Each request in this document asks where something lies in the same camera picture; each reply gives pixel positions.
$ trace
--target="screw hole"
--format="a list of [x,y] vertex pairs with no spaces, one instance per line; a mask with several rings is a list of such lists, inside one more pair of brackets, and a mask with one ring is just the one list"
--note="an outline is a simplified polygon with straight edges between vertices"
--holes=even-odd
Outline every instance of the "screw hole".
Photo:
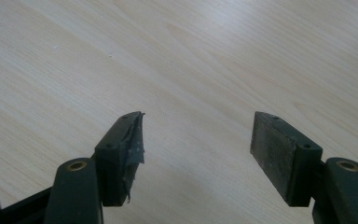
[[358,166],[349,161],[338,161],[337,165],[344,170],[358,172]]
[[86,167],[86,165],[87,165],[87,163],[85,161],[75,161],[75,162],[72,162],[71,164],[69,164],[67,166],[67,169],[69,171],[78,171],[78,170],[81,170],[84,167]]

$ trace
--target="light wooden surface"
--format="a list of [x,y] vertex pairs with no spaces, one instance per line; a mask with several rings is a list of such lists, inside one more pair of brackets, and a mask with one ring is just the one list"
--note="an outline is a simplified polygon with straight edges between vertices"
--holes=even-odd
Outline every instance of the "light wooden surface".
[[249,153],[254,112],[358,161],[358,1],[0,1],[2,206],[136,110],[145,164],[105,223],[312,223]]

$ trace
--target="wooden table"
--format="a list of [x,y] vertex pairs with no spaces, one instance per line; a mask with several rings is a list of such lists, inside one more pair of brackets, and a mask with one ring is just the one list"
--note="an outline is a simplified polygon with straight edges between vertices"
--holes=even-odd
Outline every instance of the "wooden table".
[[0,1],[3,207],[137,110],[145,164],[105,223],[312,223],[249,153],[254,112],[358,161],[358,1]]

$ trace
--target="table surface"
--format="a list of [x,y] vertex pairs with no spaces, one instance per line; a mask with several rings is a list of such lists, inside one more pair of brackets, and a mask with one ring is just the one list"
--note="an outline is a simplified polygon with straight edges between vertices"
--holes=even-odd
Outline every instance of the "table surface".
[[0,204],[141,110],[145,164],[105,223],[312,223],[249,152],[264,111],[358,161],[358,1],[300,2],[0,1]]

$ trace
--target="wood grain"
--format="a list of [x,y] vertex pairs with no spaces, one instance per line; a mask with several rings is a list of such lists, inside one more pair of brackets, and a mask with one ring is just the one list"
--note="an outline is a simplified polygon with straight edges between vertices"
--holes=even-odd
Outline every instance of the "wood grain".
[[0,1],[0,203],[146,113],[105,223],[312,223],[249,153],[255,111],[358,161],[358,1]]

